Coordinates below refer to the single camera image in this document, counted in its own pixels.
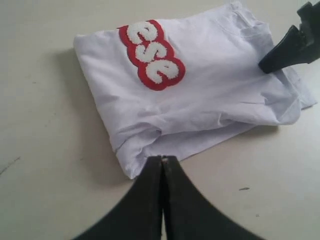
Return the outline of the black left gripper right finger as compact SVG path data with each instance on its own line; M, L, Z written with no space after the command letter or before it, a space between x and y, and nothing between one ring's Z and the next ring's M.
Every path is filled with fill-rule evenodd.
M168 240L260 240L213 206L175 156L162 159L164 221Z

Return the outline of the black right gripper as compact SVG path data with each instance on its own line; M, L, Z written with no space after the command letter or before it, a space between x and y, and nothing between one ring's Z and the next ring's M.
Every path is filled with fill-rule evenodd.
M283 68L310 64L320 58L320 2L305 3L298 11L299 28L292 25L283 39L258 63L266 74Z

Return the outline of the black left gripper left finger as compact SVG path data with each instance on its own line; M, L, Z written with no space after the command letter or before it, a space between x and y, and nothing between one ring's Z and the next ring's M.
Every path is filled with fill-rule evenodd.
M76 240L160 240L162 237L162 157L149 157L116 206Z

